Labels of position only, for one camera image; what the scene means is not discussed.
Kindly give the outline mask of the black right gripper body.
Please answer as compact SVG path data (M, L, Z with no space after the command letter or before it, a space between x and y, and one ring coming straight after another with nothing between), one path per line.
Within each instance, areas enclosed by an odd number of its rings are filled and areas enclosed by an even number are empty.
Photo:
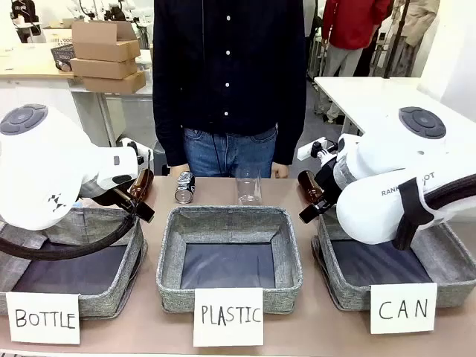
M333 169L336 164L335 159L331 159L321 166L321 169L315 175L315 181L322 190L321 200L318 203L319 210L328 210L338 201L341 194L341 188L337 185Z

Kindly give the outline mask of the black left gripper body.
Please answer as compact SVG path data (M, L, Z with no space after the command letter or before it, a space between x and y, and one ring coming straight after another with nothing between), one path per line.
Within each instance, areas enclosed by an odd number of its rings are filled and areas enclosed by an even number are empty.
M111 207L113 205L122 208L128 213L133 212L133 204L131 202L131 195L129 188L131 184L120 184L111 190L107 190L104 194L92 198L91 200L103 207Z

